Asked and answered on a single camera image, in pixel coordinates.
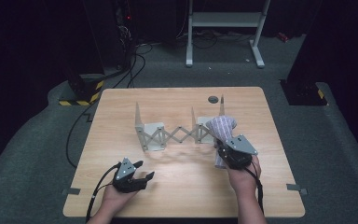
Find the person's arm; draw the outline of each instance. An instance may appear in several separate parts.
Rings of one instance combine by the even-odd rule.
[[[118,192],[115,187],[108,185],[103,192],[103,201],[97,213],[87,222],[88,224],[108,224],[111,222],[115,214],[120,211],[125,204],[133,197],[138,191],[131,193]]]
[[[247,168],[255,175],[260,177],[261,168],[256,156],[253,156],[253,164]],[[255,197],[255,179],[244,170],[232,170],[228,168],[228,176],[231,187],[237,195],[238,202],[238,223],[239,224],[258,224],[267,223],[263,212]]]

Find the gray carpet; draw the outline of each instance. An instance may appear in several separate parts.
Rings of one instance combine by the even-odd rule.
[[[295,180],[309,195],[302,196],[306,215],[269,218],[268,223],[358,223],[358,145],[325,83],[317,83],[327,106],[291,106],[279,79],[287,78],[304,37],[283,43],[263,37],[259,48],[266,67],[258,69],[247,41],[233,37],[198,39],[194,65],[185,66],[185,47],[143,46],[145,68],[134,79],[136,88],[258,86],[267,97]],[[135,74],[143,65],[137,58]],[[123,76],[108,79],[115,86]],[[117,88],[126,88],[129,78]],[[0,223],[84,223],[65,217],[65,190],[75,169],[65,157],[68,133],[85,106],[59,106],[65,83],[49,93],[48,107],[26,122],[0,157]],[[98,105],[90,110],[91,118]],[[82,116],[70,137],[69,156],[77,163],[90,129]],[[212,223],[205,219],[117,219],[116,223]],[[235,223],[235,219],[215,222]]]

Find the human hand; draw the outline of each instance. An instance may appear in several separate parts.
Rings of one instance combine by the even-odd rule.
[[[260,178],[261,167],[257,156],[252,156],[252,163],[246,167],[257,178]],[[233,170],[226,165],[228,171],[228,178],[231,187],[235,190],[237,195],[255,196],[256,183],[255,179],[245,170]]]
[[[104,189],[103,200],[101,206],[98,209],[94,217],[92,217],[88,224],[90,223],[110,223],[112,218],[117,212],[119,212],[128,201],[133,198],[139,191],[134,191],[130,193],[122,193],[116,190],[112,186],[112,182],[109,183]]]

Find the table top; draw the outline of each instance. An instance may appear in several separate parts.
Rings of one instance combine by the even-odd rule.
[[[304,205],[295,184],[281,139],[264,92],[258,87],[113,89],[102,94],[84,146],[63,213],[84,217],[90,197],[102,175],[128,157],[144,161],[134,177],[155,171],[147,188],[139,192],[117,217],[236,217],[237,202],[227,171],[214,167],[212,144],[182,144],[170,140],[164,150],[143,151],[135,131],[136,103],[143,123],[163,122],[172,132],[178,126],[192,129],[195,117],[216,117],[220,104],[210,96],[225,98],[225,114],[237,121],[233,136],[244,134],[258,151],[266,217],[302,217]],[[112,180],[112,171],[103,184]],[[97,195],[91,214],[99,208],[103,191]]]

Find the metal stand leg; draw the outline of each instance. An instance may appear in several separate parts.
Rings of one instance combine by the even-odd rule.
[[[188,37],[186,50],[186,66],[193,66],[193,0],[190,0],[188,6]]]
[[[266,21],[267,11],[269,10],[269,2],[270,2],[270,0],[266,0],[266,2],[264,3],[263,11],[261,12],[261,15],[260,15],[260,21],[257,26],[257,31],[255,33],[255,40],[249,41],[249,43],[251,45],[252,52],[255,56],[255,62],[257,63],[258,68],[265,67],[263,58],[261,57],[260,50],[258,49],[257,45],[258,45],[258,41],[261,36],[261,31],[263,30],[264,22]]]

